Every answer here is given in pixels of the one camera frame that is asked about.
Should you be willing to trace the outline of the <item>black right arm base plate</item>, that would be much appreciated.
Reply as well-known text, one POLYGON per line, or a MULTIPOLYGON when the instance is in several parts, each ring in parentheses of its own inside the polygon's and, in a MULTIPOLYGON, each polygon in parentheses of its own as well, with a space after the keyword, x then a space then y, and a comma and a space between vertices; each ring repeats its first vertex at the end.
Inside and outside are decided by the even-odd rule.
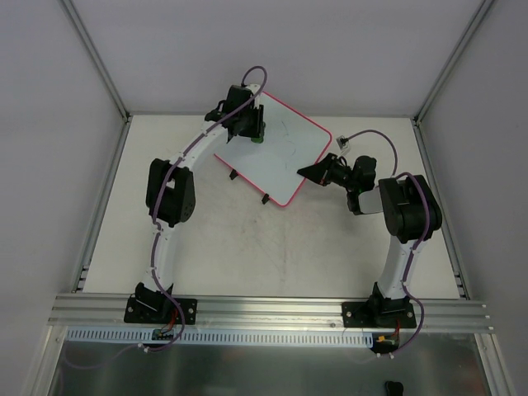
POLYGON ((154 308, 141 303, 135 297, 129 297, 125 308, 124 322, 132 324, 169 324, 175 319, 175 324, 195 325, 197 314, 197 299, 175 298, 179 303, 181 312, 173 302, 168 299, 154 308))

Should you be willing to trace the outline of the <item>pink-framed whiteboard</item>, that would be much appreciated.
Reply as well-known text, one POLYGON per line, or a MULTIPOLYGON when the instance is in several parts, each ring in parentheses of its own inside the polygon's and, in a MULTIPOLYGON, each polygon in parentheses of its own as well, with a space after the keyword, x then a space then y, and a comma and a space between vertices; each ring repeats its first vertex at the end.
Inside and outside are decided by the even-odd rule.
POLYGON ((267 92, 261 94, 260 103, 264 106, 263 142, 237 136, 214 155, 276 205, 286 207, 304 183, 297 171, 320 160, 332 134, 267 92))

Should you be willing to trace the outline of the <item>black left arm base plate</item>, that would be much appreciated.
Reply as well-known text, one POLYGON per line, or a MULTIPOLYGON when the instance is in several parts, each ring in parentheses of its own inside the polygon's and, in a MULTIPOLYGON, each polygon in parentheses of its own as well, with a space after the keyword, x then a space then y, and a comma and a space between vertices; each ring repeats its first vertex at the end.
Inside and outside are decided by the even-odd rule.
POLYGON ((398 300, 396 305, 375 307, 368 301, 346 301, 341 305, 345 328, 396 328, 417 327, 413 305, 408 300, 398 300))

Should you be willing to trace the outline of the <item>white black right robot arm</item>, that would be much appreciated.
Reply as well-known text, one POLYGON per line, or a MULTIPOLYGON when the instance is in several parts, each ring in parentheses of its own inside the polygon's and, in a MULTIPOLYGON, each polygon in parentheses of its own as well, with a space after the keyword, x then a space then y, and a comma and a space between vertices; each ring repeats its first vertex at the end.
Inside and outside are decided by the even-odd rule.
POLYGON ((135 298, 156 314, 172 307, 168 295, 173 287, 178 238, 196 207, 194 173, 235 136, 262 142, 262 90, 261 84, 231 86, 227 98, 205 115, 200 131, 182 151, 168 160, 156 158, 150 164, 146 205, 153 221, 154 240, 149 268, 136 286, 135 298))

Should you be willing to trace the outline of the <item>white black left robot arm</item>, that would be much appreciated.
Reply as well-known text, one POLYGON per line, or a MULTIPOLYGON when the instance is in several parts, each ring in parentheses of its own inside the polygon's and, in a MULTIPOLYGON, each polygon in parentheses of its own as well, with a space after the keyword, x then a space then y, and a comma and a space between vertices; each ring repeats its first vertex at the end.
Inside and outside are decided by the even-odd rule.
POLYGON ((389 252, 370 299, 376 304, 410 300, 408 284, 413 262, 427 240, 442 225, 442 213, 422 175, 404 172, 376 180, 376 159, 360 156, 353 166, 330 153, 297 173, 305 179, 346 190, 346 202, 354 215, 381 213, 390 235, 389 252))

